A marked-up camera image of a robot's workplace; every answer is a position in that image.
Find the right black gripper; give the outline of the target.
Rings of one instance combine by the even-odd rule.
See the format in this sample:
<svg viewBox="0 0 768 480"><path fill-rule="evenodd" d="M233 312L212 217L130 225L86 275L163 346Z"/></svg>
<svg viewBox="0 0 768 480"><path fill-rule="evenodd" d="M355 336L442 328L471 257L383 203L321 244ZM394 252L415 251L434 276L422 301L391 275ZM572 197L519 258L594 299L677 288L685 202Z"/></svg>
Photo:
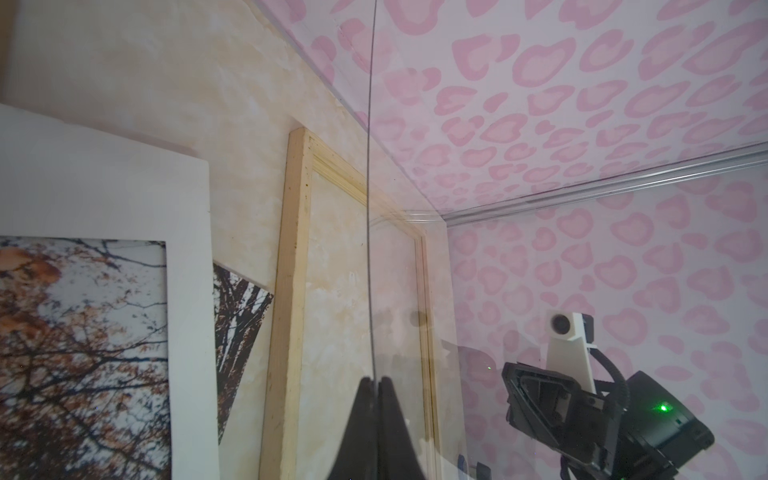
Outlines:
<svg viewBox="0 0 768 480"><path fill-rule="evenodd" d="M600 381L522 363L502 370L511 427L560 456L563 479L673 479L715 443L713 432L642 371Z"/></svg>

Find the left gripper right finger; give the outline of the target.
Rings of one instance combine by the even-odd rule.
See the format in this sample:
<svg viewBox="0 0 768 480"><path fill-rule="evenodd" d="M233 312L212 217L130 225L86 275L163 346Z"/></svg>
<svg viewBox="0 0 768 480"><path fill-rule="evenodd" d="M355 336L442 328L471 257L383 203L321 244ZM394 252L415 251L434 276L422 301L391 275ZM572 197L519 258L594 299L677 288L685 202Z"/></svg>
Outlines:
<svg viewBox="0 0 768 480"><path fill-rule="evenodd" d="M377 388L377 478L425 480L390 377Z"/></svg>

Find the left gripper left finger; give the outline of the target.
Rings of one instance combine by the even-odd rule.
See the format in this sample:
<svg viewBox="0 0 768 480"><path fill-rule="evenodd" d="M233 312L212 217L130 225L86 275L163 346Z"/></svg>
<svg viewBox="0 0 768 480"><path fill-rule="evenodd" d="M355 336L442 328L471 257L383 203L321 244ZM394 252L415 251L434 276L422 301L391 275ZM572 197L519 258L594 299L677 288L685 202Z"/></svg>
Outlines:
<svg viewBox="0 0 768 480"><path fill-rule="evenodd" d="M364 377L359 383L328 479L377 478L377 413L375 382Z"/></svg>

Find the light wooden picture frame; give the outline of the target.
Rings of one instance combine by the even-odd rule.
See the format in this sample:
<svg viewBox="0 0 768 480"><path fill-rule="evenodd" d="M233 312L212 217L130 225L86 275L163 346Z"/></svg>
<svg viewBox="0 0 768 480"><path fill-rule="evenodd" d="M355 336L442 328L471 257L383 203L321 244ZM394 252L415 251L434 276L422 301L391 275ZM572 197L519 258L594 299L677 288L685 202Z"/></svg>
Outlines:
<svg viewBox="0 0 768 480"><path fill-rule="evenodd" d="M439 446L437 379L427 263L427 234L408 222L406 213L382 191L368 187L363 174L305 127L289 135L280 238L277 260L273 326L265 396L259 476L293 479L296 476L300 374L304 340L306 276L311 223L312 176L319 174L366 207L378 210L414 242L422 379L426 433Z"/></svg>

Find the clear acrylic sheet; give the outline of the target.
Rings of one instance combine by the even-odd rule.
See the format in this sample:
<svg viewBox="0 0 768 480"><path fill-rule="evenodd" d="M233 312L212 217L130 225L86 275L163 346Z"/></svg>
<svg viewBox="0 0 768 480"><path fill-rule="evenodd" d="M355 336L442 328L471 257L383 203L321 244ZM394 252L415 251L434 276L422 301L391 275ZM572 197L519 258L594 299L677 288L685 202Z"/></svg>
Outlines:
<svg viewBox="0 0 768 480"><path fill-rule="evenodd" d="M547 314L590 314L714 433L682 479L767 475L767 165L497 217L537 194L767 140L763 1L268 1L366 125L372 176L449 226L462 463L555 479L505 420L507 362L544 363Z"/></svg>

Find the white mat board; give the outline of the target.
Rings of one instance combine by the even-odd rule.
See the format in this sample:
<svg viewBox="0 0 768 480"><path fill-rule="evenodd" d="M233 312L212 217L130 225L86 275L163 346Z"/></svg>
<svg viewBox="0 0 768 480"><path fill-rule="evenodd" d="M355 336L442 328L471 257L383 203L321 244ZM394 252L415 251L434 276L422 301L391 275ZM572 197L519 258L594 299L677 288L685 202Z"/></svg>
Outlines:
<svg viewBox="0 0 768 480"><path fill-rule="evenodd" d="M165 244L172 475L218 478L207 162L3 106L1 231Z"/></svg>

